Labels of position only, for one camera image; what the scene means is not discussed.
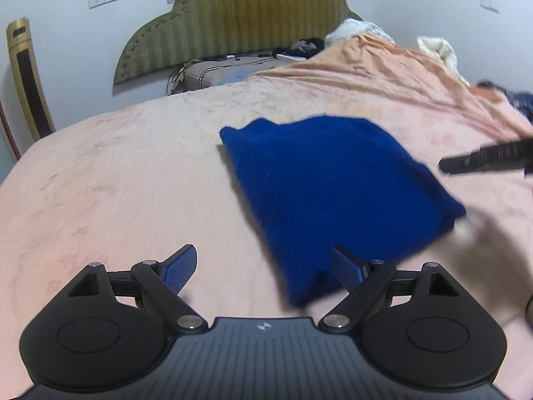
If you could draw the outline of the blue knit sweater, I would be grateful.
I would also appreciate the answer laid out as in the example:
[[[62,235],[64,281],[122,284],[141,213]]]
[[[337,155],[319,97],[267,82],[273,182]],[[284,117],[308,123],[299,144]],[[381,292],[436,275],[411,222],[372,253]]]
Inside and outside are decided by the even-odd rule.
[[[465,215],[424,164],[362,118],[258,119],[220,137],[295,307],[339,288],[333,247],[397,262]]]

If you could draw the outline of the black dark clothes pile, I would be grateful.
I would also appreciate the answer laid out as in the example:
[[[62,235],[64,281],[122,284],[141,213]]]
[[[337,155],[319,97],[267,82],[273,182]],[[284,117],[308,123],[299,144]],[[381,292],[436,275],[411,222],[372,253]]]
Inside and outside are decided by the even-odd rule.
[[[309,39],[300,39],[289,47],[275,48],[272,56],[277,58],[284,55],[290,58],[309,59],[324,50],[324,39],[312,37]]]

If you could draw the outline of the dark patterned garment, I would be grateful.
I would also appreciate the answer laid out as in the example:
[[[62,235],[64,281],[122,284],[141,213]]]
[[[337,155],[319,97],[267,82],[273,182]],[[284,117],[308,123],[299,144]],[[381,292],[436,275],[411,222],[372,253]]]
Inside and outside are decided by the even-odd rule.
[[[479,88],[495,89],[499,91],[505,96],[505,98],[516,109],[516,111],[519,111],[519,113],[522,113],[522,115],[528,119],[529,123],[532,123],[533,121],[533,94],[532,93],[526,92],[526,91],[512,92],[488,80],[479,81],[476,84],[476,86]]]

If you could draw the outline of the pink bed sheet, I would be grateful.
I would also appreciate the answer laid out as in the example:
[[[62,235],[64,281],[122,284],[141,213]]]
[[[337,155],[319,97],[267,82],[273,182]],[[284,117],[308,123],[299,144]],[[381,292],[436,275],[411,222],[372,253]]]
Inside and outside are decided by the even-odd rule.
[[[531,135],[528,120],[478,97],[429,98],[322,72],[257,75],[159,98],[48,136],[1,186],[1,396],[30,386],[18,343],[27,323],[83,267],[126,270],[185,244],[198,268],[182,297],[207,319],[286,317],[283,283],[231,175],[219,132],[265,118],[362,117],[421,163]]]

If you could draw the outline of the cream crumpled cloth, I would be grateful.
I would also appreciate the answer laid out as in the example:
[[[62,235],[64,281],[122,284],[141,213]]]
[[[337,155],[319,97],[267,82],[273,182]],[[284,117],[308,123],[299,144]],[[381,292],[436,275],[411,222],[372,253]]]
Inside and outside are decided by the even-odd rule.
[[[455,76],[457,80],[467,87],[468,81],[459,73],[458,59],[453,46],[444,38],[419,36],[416,43],[420,52],[439,61]]]

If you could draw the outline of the orange peach blanket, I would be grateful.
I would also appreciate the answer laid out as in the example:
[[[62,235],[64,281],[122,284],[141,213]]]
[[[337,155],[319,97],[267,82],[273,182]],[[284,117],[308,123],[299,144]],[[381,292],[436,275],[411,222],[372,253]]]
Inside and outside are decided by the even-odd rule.
[[[257,74],[359,91],[459,117],[498,141],[532,137],[532,125],[504,95],[467,87],[435,59],[372,34],[337,42],[306,61]]]

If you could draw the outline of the gold tower fan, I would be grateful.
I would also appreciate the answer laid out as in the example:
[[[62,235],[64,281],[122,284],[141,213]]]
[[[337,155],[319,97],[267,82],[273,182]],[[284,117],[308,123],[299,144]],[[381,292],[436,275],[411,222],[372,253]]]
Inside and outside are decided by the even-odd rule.
[[[52,134],[55,126],[42,89],[29,19],[12,21],[5,32],[16,92],[32,138],[38,141]]]

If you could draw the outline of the white crumpled quilt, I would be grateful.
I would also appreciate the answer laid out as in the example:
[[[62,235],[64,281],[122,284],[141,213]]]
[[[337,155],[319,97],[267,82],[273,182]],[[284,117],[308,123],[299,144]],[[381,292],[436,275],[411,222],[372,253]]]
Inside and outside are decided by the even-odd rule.
[[[358,34],[370,34],[390,43],[395,43],[394,39],[377,24],[356,20],[354,18],[346,18],[335,30],[325,36],[324,46],[329,47],[337,42],[350,40]]]

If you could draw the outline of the beige patterned pillow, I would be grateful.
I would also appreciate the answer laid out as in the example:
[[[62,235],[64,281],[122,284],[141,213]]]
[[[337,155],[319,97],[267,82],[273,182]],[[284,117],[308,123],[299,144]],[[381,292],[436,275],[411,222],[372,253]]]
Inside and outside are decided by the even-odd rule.
[[[231,55],[214,61],[191,62],[178,72],[172,92],[181,93],[240,82],[256,72],[273,70],[294,62],[297,60],[288,56],[281,55],[276,58],[266,53]]]

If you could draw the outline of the olive upholstered headboard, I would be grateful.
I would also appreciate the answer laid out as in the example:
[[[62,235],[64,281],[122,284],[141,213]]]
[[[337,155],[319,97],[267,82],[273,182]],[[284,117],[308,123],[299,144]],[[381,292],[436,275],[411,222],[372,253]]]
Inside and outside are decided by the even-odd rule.
[[[287,47],[324,37],[356,17],[347,0],[174,0],[140,27],[118,59],[113,83],[192,61]]]

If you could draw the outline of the white wall light switch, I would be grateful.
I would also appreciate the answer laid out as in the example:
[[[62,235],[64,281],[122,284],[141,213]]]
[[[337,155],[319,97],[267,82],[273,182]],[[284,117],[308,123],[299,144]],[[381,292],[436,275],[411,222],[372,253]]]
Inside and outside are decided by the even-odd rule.
[[[496,0],[480,0],[480,7],[497,14],[500,12],[500,5]]]

